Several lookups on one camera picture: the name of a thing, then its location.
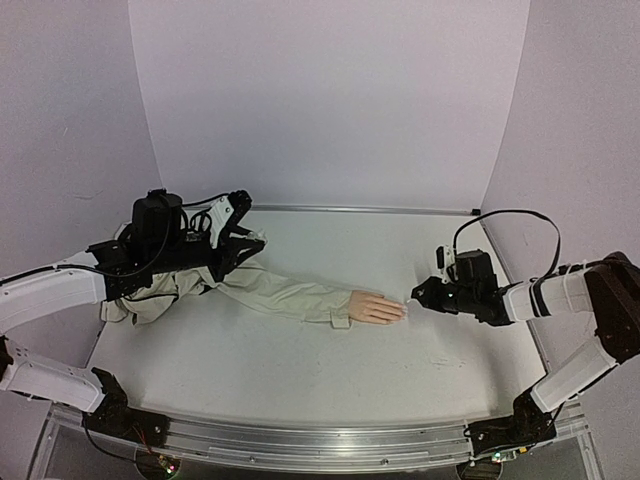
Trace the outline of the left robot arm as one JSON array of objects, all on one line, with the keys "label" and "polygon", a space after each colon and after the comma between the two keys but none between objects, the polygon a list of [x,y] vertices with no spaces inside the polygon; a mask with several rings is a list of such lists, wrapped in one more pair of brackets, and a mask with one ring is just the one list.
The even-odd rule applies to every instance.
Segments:
[{"label": "left robot arm", "polygon": [[131,406],[116,376],[37,354],[12,338],[14,330],[65,313],[132,297],[166,273],[201,268],[221,282],[261,252],[266,242],[240,224],[252,206],[245,190],[186,203],[165,189],[136,200],[114,239],[54,264],[1,281],[1,388],[71,407],[90,433],[164,446],[167,416]]}]

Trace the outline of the clear nail polish bottle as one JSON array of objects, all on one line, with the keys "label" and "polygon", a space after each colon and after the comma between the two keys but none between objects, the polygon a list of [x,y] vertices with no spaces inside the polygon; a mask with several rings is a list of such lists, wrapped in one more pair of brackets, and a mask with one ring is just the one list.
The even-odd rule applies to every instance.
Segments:
[{"label": "clear nail polish bottle", "polygon": [[263,243],[267,242],[267,237],[266,234],[263,230],[259,230],[259,231],[252,231],[248,236],[248,239],[251,240],[255,240],[255,241],[260,241]]}]

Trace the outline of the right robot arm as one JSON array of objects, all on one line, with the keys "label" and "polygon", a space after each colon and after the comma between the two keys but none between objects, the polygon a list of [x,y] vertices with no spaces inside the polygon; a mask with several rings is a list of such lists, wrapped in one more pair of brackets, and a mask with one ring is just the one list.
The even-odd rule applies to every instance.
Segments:
[{"label": "right robot arm", "polygon": [[496,328],[571,317],[588,319],[592,328],[582,345],[513,400],[510,414],[466,427],[476,458],[497,459],[554,439],[564,405],[639,354],[639,268],[621,252],[510,285],[500,285],[482,250],[439,266],[440,275],[411,292],[427,310]]}]

